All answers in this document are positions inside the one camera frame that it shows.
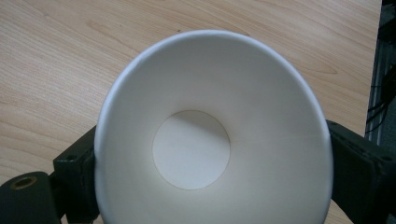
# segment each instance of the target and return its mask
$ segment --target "black mechanical part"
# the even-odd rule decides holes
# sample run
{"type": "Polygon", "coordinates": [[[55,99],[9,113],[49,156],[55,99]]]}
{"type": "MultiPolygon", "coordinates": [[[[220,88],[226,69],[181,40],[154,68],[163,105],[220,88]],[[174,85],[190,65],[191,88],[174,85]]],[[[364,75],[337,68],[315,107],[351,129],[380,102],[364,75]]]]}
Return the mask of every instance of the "black mechanical part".
{"type": "Polygon", "coordinates": [[[394,64],[382,79],[381,100],[390,102],[396,97],[396,64],[394,64]]]}
{"type": "MultiPolygon", "coordinates": [[[[396,157],[347,128],[328,121],[332,138],[332,198],[356,224],[386,223],[396,214],[396,157]]],[[[99,210],[94,192],[95,128],[54,160],[48,177],[35,172],[0,188],[0,223],[91,223],[99,210]]]]}
{"type": "Polygon", "coordinates": [[[58,214],[70,223],[91,223],[99,215],[94,190],[95,127],[53,161],[50,176],[58,214]]]}
{"type": "Polygon", "coordinates": [[[396,4],[395,0],[382,0],[382,6],[389,5],[389,4],[396,4]]]}
{"type": "Polygon", "coordinates": [[[95,127],[54,161],[48,176],[17,176],[0,188],[0,223],[92,223],[99,215],[94,191],[95,127]]]}
{"type": "Polygon", "coordinates": [[[46,173],[20,175],[0,187],[0,223],[60,223],[46,173]]]}
{"type": "Polygon", "coordinates": [[[355,224],[386,223],[396,214],[396,156],[335,122],[332,199],[355,224]]]}
{"type": "Polygon", "coordinates": [[[388,21],[378,29],[378,39],[390,44],[396,43],[396,18],[388,21]]]}

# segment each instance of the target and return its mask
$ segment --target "wood grain surface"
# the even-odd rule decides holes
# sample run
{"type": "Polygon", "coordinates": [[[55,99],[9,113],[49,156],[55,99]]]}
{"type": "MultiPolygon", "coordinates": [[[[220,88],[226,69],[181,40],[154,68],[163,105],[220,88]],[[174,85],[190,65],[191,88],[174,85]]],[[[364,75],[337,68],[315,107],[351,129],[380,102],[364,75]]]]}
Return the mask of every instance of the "wood grain surface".
{"type": "MultiPolygon", "coordinates": [[[[51,161],[95,125],[129,61],[165,37],[197,29],[267,44],[300,71],[327,119],[363,134],[380,5],[1,0],[0,184],[27,172],[51,173],[51,161]]],[[[350,221],[332,203],[326,223],[350,221]]]]}

